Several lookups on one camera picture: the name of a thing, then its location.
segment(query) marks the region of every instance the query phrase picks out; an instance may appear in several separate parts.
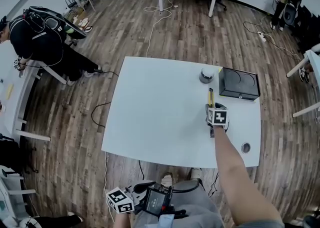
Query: black box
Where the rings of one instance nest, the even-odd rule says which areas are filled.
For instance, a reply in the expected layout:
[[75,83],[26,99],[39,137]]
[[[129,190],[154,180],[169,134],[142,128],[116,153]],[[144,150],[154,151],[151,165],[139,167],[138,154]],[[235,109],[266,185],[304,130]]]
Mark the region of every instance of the black box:
[[260,97],[258,76],[251,72],[223,67],[219,72],[219,95],[255,100]]

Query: white cable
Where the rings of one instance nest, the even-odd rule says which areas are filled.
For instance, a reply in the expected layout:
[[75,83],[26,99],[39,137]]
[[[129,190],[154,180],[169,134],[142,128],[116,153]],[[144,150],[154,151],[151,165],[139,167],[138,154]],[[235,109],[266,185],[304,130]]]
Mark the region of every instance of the white cable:
[[[148,51],[149,51],[149,48],[150,48],[150,42],[151,42],[151,36],[152,36],[152,33],[154,32],[154,27],[157,23],[159,23],[162,19],[165,19],[165,18],[168,18],[172,15],[172,13],[168,10],[168,9],[171,9],[173,4],[170,0],[168,0],[168,2],[171,4],[171,6],[167,7],[167,8],[164,8],[163,11],[168,11],[169,12],[169,15],[165,16],[165,17],[162,17],[159,21],[155,22],[153,25],[152,25],[152,30],[151,30],[151,34],[150,34],[150,38],[149,38],[149,45],[148,45],[148,48],[146,50],[146,54],[145,54],[145,57],[148,57]],[[155,11],[160,11],[160,9],[156,6],[147,6],[143,9],[144,11],[146,12],[155,12]]]
[[260,31],[258,30],[257,26],[261,26],[262,23],[263,23],[263,21],[264,21],[264,19],[265,19],[267,16],[268,16],[268,14],[266,14],[266,15],[261,19],[261,22],[260,22],[260,23],[256,23],[256,24],[255,24],[255,29],[256,29],[257,33],[261,33],[263,36],[264,36],[264,35],[269,36],[269,37],[272,39],[273,45],[275,46],[276,49],[278,49],[278,50],[285,50],[285,51],[289,52],[292,56],[297,56],[298,59],[300,59],[297,54],[291,53],[291,52],[290,52],[288,49],[286,49],[285,47],[282,47],[282,46],[278,47],[278,46],[276,45],[276,42],[275,42],[274,38],[272,38],[269,34],[260,32]]
[[114,223],[114,222],[115,222],[115,220],[114,220],[114,217],[112,216],[112,213],[111,213],[111,210],[110,210],[110,206],[109,206],[109,204],[108,204],[108,202],[107,202],[107,191],[106,191],[106,186],[107,186],[107,178],[106,178],[106,176],[107,176],[107,152],[105,151],[104,153],[105,153],[105,160],[104,160],[104,165],[105,165],[105,173],[104,173],[104,194],[105,194],[105,203],[106,203],[106,205],[108,206],[110,216],[111,216],[112,221],[113,221],[113,223]]
[[262,26],[262,22],[264,21],[264,19],[265,19],[267,16],[268,16],[268,14],[266,14],[266,15],[261,19],[261,23],[257,23],[257,24],[255,25],[255,29],[256,29],[257,32],[259,32],[257,26]]
[[[27,189],[27,186],[26,186],[25,181],[24,181],[24,180],[22,180],[22,182],[23,182],[23,184],[24,184],[25,189]],[[33,206],[33,208],[34,208],[34,211],[36,212],[37,216],[39,217],[40,215],[39,215],[39,213],[38,213],[38,211],[37,211],[37,209],[36,209],[36,207],[35,207],[34,203],[32,202],[32,199],[31,199],[31,197],[30,197],[30,194],[28,194],[28,196],[29,196],[30,202],[31,202],[31,204],[32,204],[32,206]]]
[[269,34],[267,34],[267,33],[262,33],[262,35],[267,35],[267,36],[269,36],[269,37],[272,39],[273,45],[275,46],[276,49],[278,49],[278,50],[285,50],[285,51],[289,52],[292,56],[297,56],[298,59],[300,59],[297,54],[291,53],[288,49],[286,49],[286,48],[284,48],[284,47],[282,47],[282,46],[278,47],[278,46],[276,45],[276,43],[275,43],[274,38],[272,38]]

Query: person's arm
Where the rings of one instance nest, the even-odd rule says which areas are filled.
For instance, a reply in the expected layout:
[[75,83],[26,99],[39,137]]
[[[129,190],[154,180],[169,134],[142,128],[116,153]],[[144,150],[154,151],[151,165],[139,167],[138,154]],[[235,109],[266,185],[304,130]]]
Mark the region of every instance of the person's arm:
[[219,181],[236,226],[253,221],[282,222],[276,208],[258,191],[240,154],[221,126],[214,127]]
[[19,63],[19,70],[24,70],[26,68],[26,63],[31,59],[32,54],[29,58],[21,58],[20,63]]
[[127,213],[116,214],[113,228],[131,228],[129,215]]

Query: hand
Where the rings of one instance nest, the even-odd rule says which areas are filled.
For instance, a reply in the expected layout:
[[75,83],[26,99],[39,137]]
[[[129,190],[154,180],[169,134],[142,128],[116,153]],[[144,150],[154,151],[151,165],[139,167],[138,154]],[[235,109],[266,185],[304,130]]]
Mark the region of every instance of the hand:
[[22,63],[19,63],[19,69],[18,71],[23,71],[24,69],[26,69],[26,66]]

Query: yellow marker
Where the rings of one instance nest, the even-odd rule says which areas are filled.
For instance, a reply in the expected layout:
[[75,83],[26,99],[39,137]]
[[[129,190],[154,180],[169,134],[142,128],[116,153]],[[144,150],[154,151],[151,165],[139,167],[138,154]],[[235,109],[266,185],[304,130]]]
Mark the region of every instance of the yellow marker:
[[5,98],[7,100],[9,100],[10,96],[11,96],[11,93],[12,93],[12,90],[14,89],[14,85],[13,84],[10,84],[6,90],[6,94],[5,94]]

